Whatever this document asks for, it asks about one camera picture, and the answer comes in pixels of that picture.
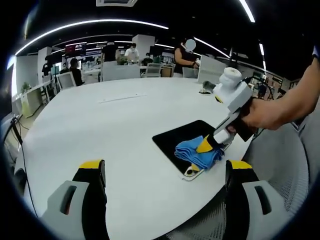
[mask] white round table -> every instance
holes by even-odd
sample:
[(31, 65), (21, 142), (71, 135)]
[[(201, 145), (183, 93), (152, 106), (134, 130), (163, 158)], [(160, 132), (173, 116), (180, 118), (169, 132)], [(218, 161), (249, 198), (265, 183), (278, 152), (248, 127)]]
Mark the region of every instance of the white round table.
[[(193, 181), (152, 137), (196, 120), (216, 127), (228, 110), (187, 78), (100, 82), (60, 92), (27, 133), (24, 155), (37, 214), (85, 161), (104, 159), (106, 227), (113, 240), (150, 240), (178, 227), (225, 184), (226, 159), (241, 160), (250, 141), (238, 135), (222, 161)], [(18, 157), (16, 170), (23, 167)], [(25, 191), (30, 205), (30, 196)]]

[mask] black shirt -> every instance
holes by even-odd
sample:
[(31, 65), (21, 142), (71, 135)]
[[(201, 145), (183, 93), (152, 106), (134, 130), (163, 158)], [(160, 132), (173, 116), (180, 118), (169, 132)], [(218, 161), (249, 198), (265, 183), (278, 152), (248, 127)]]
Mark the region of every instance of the black shirt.
[[(194, 62), (195, 60), (197, 60), (197, 56), (194, 55), (191, 52), (187, 52), (181, 45), (178, 46), (176, 49), (180, 49), (181, 55), (182, 55), (182, 59), (183, 60), (187, 60), (187, 61), (191, 61)], [(193, 69), (194, 67), (191, 65), (180, 65), (179, 63), (175, 63), (175, 68), (174, 68), (174, 72), (178, 73), (178, 74), (182, 74), (182, 68), (190, 68)]]
[(116, 60), (117, 47), (115, 45), (107, 45), (102, 49), (104, 54), (104, 61), (111, 62)]
[(43, 76), (48, 76), (50, 70), (51, 70), (50, 66), (47, 63), (43, 64), (43, 67), (42, 67)]
[(143, 66), (147, 66), (148, 64), (152, 64), (153, 62), (154, 62), (153, 59), (147, 58), (147, 57), (141, 61)]
[(78, 68), (70, 68), (70, 72), (72, 72), (75, 85), (81, 86), (84, 82), (81, 79), (81, 71)]

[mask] human arm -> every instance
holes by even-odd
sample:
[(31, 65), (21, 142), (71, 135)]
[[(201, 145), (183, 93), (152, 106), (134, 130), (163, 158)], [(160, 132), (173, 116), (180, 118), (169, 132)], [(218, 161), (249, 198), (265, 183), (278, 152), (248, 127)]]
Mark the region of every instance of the human arm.
[(105, 53), (101, 52), (101, 64), (105, 62)]
[(242, 120), (250, 127), (276, 130), (312, 113), (320, 94), (320, 63), (314, 58), (298, 85), (282, 98), (264, 101), (254, 99), (249, 115)]
[(184, 65), (184, 66), (195, 66), (197, 64), (194, 64), (195, 62), (194, 61), (188, 61), (188, 60), (184, 60), (182, 58), (182, 54), (181, 54), (181, 51), (179, 48), (177, 48), (175, 51), (174, 51), (174, 60), (177, 64), (180, 64), (180, 65)]

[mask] blue cloth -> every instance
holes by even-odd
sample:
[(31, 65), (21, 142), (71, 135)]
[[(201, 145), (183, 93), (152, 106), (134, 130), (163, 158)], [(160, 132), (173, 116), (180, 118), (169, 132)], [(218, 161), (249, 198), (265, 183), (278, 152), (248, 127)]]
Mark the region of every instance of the blue cloth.
[(199, 169), (210, 169), (216, 160), (221, 160), (225, 152), (220, 147), (216, 147), (209, 152), (198, 153), (196, 149), (203, 140), (202, 136), (198, 136), (192, 140), (180, 142), (175, 147), (174, 155), (179, 159), (197, 165)]

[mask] computer screen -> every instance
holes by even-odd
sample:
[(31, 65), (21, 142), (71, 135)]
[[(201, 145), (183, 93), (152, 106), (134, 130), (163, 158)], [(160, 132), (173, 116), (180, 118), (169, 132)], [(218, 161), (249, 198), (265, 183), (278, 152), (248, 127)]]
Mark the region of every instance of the computer screen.
[(73, 58), (86, 55), (87, 45), (85, 43), (69, 45), (65, 47), (65, 56)]

